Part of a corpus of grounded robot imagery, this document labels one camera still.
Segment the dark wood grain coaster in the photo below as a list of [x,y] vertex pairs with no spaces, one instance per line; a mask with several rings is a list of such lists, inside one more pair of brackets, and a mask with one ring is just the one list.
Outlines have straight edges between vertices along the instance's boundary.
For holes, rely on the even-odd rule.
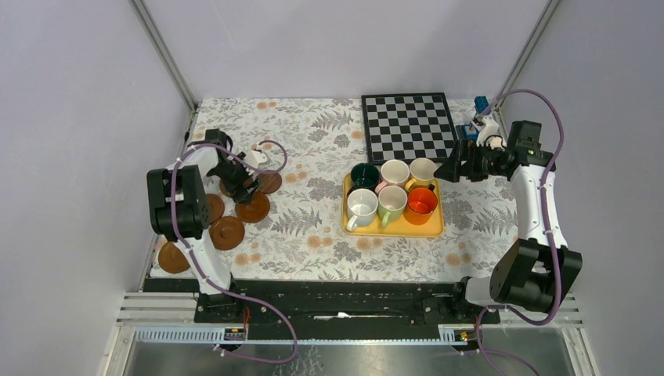
[[258,175],[258,190],[264,194],[275,193],[283,184],[280,173],[261,173]]

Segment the brown coaster bottom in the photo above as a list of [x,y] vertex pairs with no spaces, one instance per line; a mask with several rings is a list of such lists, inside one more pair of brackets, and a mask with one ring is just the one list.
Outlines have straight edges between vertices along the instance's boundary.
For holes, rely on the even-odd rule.
[[216,249],[228,251],[242,243],[245,227],[237,217],[222,216],[211,224],[208,232]]

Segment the yellow plastic tray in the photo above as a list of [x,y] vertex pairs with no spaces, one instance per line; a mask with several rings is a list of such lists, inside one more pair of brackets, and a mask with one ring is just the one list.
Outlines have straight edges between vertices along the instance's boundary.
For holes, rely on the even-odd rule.
[[424,237],[435,238],[442,235],[445,229],[445,221],[443,218],[443,203],[440,199],[439,184],[434,183],[435,195],[438,198],[437,208],[433,211],[431,218],[422,225],[414,225],[408,222],[401,216],[396,221],[388,224],[386,227],[381,226],[381,218],[377,215],[371,224],[368,226],[360,226],[357,230],[350,231],[347,229],[349,221],[348,205],[346,203],[348,198],[348,190],[352,185],[350,174],[344,177],[343,182],[343,199],[341,210],[341,228],[348,234],[358,236],[373,236],[373,237]]

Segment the light brown coaster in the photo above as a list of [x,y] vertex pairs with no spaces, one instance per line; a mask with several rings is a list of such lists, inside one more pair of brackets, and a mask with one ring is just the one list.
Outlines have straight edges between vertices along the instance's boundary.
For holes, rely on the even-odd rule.
[[159,267],[170,274],[183,273],[190,268],[185,255],[173,242],[164,243],[157,255]]

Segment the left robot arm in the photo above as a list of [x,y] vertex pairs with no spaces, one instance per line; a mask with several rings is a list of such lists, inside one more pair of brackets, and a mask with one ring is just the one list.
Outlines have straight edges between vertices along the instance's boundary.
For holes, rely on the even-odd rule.
[[146,185],[153,231],[175,244],[194,268],[201,294],[217,295],[213,312],[225,322],[240,317],[243,302],[232,290],[233,275],[216,254],[210,234],[212,210],[203,178],[216,176],[237,204],[249,204],[260,181],[252,174],[260,164],[232,152],[233,141],[221,130],[205,133],[174,164],[147,172]]

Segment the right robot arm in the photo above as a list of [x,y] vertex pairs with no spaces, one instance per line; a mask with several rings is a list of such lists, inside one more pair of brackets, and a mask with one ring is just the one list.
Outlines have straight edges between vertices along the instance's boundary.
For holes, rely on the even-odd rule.
[[453,319],[467,323],[480,306],[519,306],[554,314],[583,266],[580,253],[568,248],[554,199],[554,154],[541,149],[541,124],[513,123],[506,139],[488,132],[457,141],[434,176],[451,183],[505,177],[517,204],[518,239],[495,265],[490,277],[465,277],[449,301]]

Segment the yellow mug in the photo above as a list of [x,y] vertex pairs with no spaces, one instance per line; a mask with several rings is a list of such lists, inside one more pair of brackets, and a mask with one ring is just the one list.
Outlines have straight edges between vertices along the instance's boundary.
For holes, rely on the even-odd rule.
[[410,178],[404,186],[406,192],[424,187],[428,188],[434,181],[436,163],[428,158],[419,157],[410,163]]

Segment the black white chessboard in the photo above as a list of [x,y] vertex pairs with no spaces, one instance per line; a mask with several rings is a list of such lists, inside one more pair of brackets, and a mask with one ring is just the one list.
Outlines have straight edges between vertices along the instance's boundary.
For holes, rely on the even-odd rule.
[[367,161],[448,158],[460,140],[443,92],[376,94],[361,97]]

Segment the pink mug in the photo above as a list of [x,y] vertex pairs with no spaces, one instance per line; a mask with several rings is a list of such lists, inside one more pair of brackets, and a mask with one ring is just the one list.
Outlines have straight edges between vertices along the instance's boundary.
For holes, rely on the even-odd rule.
[[387,186],[403,188],[410,179],[410,168],[404,161],[391,159],[381,166],[380,176],[381,180],[374,190],[375,193],[380,193]]

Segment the light green mug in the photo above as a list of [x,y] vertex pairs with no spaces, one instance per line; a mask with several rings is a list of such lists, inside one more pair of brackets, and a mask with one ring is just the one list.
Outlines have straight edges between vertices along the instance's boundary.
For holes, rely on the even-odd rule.
[[386,186],[379,192],[377,198],[379,204],[377,211],[381,217],[382,227],[387,227],[399,219],[408,201],[406,191],[399,186]]

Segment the blue toy block structure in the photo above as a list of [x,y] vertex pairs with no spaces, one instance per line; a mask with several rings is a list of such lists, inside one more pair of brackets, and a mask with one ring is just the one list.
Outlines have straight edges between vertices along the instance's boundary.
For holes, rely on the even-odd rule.
[[462,116],[461,125],[458,127],[461,133],[461,139],[476,140],[483,128],[484,111],[489,108],[489,101],[486,96],[476,96],[474,98],[475,111],[467,110]]

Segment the dark green mug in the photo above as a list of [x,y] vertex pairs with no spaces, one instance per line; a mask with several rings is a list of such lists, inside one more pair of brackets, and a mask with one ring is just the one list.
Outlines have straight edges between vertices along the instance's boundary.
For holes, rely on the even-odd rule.
[[351,193],[357,189],[367,189],[374,191],[381,181],[379,169],[372,164],[360,163],[356,164],[350,172],[351,186],[348,188],[347,193]]

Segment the white mug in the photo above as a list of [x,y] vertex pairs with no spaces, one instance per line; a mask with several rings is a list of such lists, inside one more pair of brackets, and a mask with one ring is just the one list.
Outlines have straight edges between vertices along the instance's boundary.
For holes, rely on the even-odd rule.
[[353,232],[372,223],[378,208],[377,195],[369,189],[353,190],[346,200],[348,221],[346,230]]

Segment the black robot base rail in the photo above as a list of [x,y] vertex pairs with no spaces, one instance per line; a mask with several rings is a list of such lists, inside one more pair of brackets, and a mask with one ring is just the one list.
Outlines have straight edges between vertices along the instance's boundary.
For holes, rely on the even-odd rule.
[[472,330],[481,311],[464,284],[241,280],[234,297],[201,293],[194,279],[148,278],[150,293],[194,293],[194,320],[239,324],[250,340],[425,341],[440,326]]

